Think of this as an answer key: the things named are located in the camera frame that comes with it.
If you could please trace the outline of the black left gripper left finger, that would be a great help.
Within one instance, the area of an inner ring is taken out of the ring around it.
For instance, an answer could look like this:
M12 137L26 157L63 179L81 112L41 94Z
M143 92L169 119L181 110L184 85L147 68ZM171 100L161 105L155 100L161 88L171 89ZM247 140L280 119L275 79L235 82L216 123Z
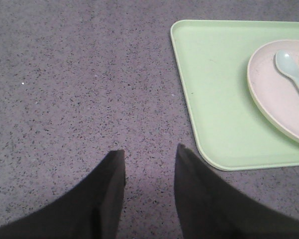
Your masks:
M0 239L114 239L125 187L124 151L110 151L72 190L0 227Z

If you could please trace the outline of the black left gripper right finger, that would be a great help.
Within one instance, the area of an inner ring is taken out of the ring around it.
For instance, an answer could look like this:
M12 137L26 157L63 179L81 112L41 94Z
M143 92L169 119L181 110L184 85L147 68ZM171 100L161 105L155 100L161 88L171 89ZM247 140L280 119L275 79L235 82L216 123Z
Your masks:
M186 239L299 239L299 220L238 191L178 144L174 194Z

